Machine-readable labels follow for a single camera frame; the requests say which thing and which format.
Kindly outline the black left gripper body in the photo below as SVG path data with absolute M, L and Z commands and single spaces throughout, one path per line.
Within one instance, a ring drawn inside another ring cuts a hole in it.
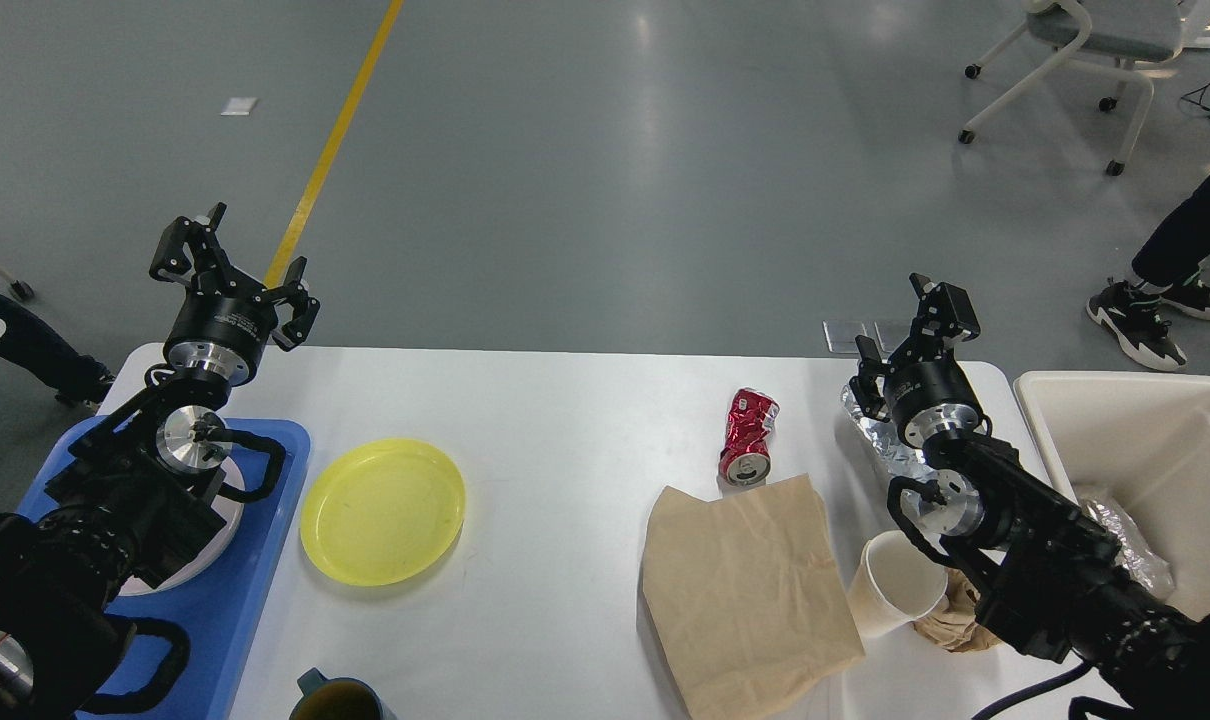
M 188 293 L 163 357 L 172 369 L 211 371 L 240 387 L 257 378 L 272 329 L 273 313 L 267 307 L 234 296 Z

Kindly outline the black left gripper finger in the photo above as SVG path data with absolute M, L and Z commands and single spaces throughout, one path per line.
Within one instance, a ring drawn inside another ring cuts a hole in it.
M 284 281 L 280 287 L 257 292 L 257 305 L 267 310 L 272 319 L 280 319 L 277 306 L 290 307 L 290 318 L 271 329 L 270 336 L 282 351 L 290 352 L 311 336 L 312 328 L 319 313 L 319 301 L 309 292 L 304 273 L 307 258 L 295 258 L 286 267 Z
M 227 211 L 217 202 L 197 219 L 179 217 L 161 234 L 149 277 L 180 284 L 198 295 L 230 295 L 230 261 L 217 240 L 217 227 Z

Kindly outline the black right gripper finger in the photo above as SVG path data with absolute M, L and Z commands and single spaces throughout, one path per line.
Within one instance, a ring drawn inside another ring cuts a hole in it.
M 920 305 L 908 326 L 908 336 L 889 356 L 891 365 L 953 361 L 953 347 L 976 340 L 981 326 L 969 292 L 924 273 L 908 275 Z
M 888 365 L 881 359 L 878 342 L 866 334 L 857 334 L 855 351 L 858 365 L 849 381 L 849 392 L 862 415 L 875 421 L 889 421 L 887 401 L 878 386 L 880 379 L 887 378 Z

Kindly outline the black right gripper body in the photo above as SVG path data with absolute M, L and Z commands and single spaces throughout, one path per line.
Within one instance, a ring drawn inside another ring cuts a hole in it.
M 980 428 L 986 419 L 957 361 L 899 365 L 885 378 L 883 393 L 891 424 L 908 447 L 924 447 L 952 430 Z

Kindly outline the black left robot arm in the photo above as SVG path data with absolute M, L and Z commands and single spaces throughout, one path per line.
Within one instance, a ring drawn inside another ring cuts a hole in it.
M 217 238 L 226 211 L 175 218 L 149 273 L 184 304 L 144 388 L 75 438 L 44 518 L 0 514 L 0 719 L 143 714 L 182 679 L 192 639 L 174 621 L 108 611 L 129 578 L 152 589 L 215 542 L 217 500 L 270 500 L 294 454 L 221 419 L 267 342 L 302 345 L 319 301 L 305 259 L 267 287 Z

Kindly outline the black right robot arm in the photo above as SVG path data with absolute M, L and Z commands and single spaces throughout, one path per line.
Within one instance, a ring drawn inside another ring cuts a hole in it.
M 1068 702 L 1071 719 L 1210 719 L 1210 614 L 1191 620 L 1118 565 L 1120 538 L 1035 478 L 992 420 L 953 347 L 980 336 L 969 293 L 911 273 L 908 336 L 883 357 L 855 336 L 849 393 L 929 474 L 892 474 L 887 509 L 916 551 L 966 575 L 976 624 L 1018 653 L 1079 666 L 995 701 L 993 719 L 1090 672 L 1120 696 Z

